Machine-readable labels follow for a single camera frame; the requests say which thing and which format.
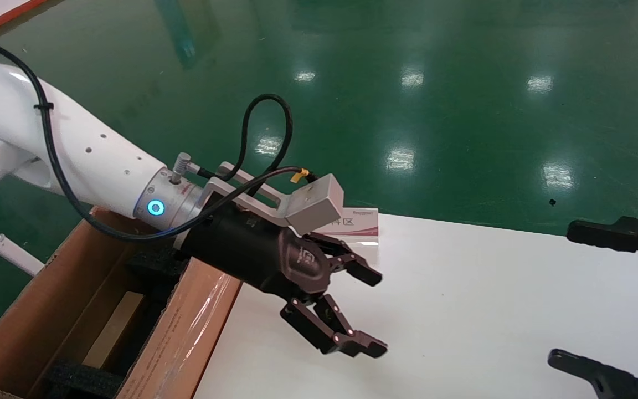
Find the small box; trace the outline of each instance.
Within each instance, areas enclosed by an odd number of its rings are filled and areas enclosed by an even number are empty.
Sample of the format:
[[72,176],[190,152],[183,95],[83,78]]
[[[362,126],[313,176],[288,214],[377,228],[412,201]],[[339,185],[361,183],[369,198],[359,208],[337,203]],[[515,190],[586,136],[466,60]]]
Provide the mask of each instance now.
[[[124,232],[149,230],[104,209],[91,213]],[[54,362],[84,361],[124,295],[144,290],[125,267],[139,249],[78,224],[0,318],[0,399],[43,398]],[[240,281],[192,259],[117,397],[192,397],[239,289]]]

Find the blue led ring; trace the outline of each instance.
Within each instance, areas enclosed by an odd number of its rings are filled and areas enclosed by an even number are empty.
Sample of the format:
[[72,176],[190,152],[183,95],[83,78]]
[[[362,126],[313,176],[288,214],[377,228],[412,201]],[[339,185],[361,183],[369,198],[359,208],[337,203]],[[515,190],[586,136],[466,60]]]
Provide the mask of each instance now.
[[147,211],[154,216],[159,216],[164,213],[164,202],[159,200],[151,200],[149,204],[147,204]]

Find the black cable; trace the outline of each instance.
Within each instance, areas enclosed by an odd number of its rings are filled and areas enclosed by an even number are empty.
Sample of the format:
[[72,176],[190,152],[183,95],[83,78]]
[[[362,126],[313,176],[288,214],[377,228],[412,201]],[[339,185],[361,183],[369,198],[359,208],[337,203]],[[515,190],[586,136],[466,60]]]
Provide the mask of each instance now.
[[56,149],[55,149],[55,143],[53,141],[53,128],[51,127],[51,120],[50,120],[50,111],[51,109],[53,109],[53,103],[48,102],[48,99],[46,98],[46,94],[43,91],[43,87],[41,85],[40,80],[38,79],[38,76],[36,76],[36,74],[33,73],[31,68],[28,68],[28,66],[26,65],[26,63],[24,63],[24,61],[20,60],[17,56],[13,55],[12,53],[8,52],[2,47],[0,47],[0,54],[2,56],[5,56],[8,60],[12,61],[14,65],[21,68],[23,73],[27,76],[27,78],[30,80],[31,84],[33,85],[33,89],[38,98],[38,104],[34,105],[34,108],[40,109],[41,121],[43,124],[43,137],[46,143],[46,152],[48,153],[48,157],[50,159],[50,166],[51,166],[51,169],[53,170],[53,174],[56,176],[56,179],[58,180],[58,184],[60,185],[61,190],[63,190],[63,194],[65,195],[66,199],[68,199],[68,202],[70,202],[70,204],[73,205],[73,208],[76,210],[76,212],[78,212],[80,217],[85,219],[95,229],[99,230],[100,232],[106,233],[110,235],[111,237],[117,238],[125,242],[151,242],[151,241],[156,241],[156,240],[160,240],[164,238],[174,237],[175,235],[182,233],[185,230],[188,230],[194,227],[195,225],[198,225],[200,222],[202,222],[207,217],[209,217],[213,212],[215,212],[216,209],[232,201],[233,199],[235,199],[235,197],[238,197],[239,195],[243,194],[245,190],[251,189],[256,186],[259,187],[263,185],[265,180],[270,179],[273,176],[280,175],[282,173],[287,173],[287,172],[301,172],[302,170],[300,167],[282,167],[281,169],[278,169],[278,170],[273,170],[271,172],[263,173],[262,175],[259,175],[258,177],[247,182],[246,184],[243,184],[237,189],[233,190],[233,192],[226,195],[225,197],[223,197],[222,199],[220,199],[218,202],[214,203],[210,207],[203,209],[193,219],[188,220],[187,222],[180,225],[179,227],[174,227],[174,229],[169,229],[169,230],[166,230],[165,232],[159,232],[159,233],[153,233],[153,234],[147,234],[147,235],[136,235],[136,234],[120,232],[119,230],[113,229],[112,227],[109,227],[108,225],[102,222],[99,222],[97,219],[95,219],[91,214],[87,212],[83,204],[81,204],[81,202],[75,196],[73,190],[70,187],[70,184],[68,183],[68,179],[66,179],[65,175],[63,174],[63,169],[61,168],[60,160],[58,159],[58,154],[56,153]]
[[[245,153],[248,149],[248,126],[250,125],[250,115],[253,113],[253,109],[255,109],[255,107],[259,103],[265,100],[275,101],[277,104],[279,104],[279,106],[281,106],[282,111],[284,112],[284,139],[282,139],[282,146],[280,147],[279,152],[277,152],[277,155],[274,157],[272,163],[269,167],[267,167],[265,172],[271,172],[279,167],[279,164],[284,159],[285,154],[287,154],[287,149],[289,148],[289,144],[292,141],[292,132],[294,130],[292,110],[289,107],[289,104],[287,104],[287,101],[284,101],[284,99],[277,94],[260,94],[256,98],[253,98],[250,104],[248,104],[248,107],[246,107],[245,114],[243,114],[243,126],[240,128],[240,156],[238,156],[238,161],[236,162],[235,166],[233,166],[233,169],[225,175],[216,175],[215,173],[201,167],[197,172],[199,176],[205,177],[207,179],[210,179],[211,177],[218,177],[224,182],[227,182],[228,180],[232,179],[233,176],[235,176],[238,170],[240,170],[240,166],[243,164],[243,161],[245,161]],[[251,189],[248,192],[248,195],[254,195],[259,189],[259,186]]]

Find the green epoxy floor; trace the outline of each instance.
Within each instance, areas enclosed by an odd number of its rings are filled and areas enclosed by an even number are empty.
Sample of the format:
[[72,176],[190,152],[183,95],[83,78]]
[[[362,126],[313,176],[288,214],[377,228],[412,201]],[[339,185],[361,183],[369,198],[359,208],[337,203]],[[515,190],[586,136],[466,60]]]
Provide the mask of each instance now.
[[[552,234],[638,217],[638,0],[64,0],[0,45],[165,162],[233,161],[277,93],[285,163],[347,205]],[[283,126],[258,107],[247,170]],[[0,183],[0,232],[42,260],[78,219]],[[0,260],[0,315],[27,281]]]

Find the metal connector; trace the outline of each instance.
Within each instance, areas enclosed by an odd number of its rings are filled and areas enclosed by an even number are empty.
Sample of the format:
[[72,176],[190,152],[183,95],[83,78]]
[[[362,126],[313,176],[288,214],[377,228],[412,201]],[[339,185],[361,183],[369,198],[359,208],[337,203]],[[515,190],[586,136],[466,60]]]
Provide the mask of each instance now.
[[172,168],[172,175],[169,177],[169,182],[173,185],[177,185],[182,182],[182,176],[186,173],[188,164],[191,162],[191,156],[185,152],[179,152],[177,161],[174,162]]

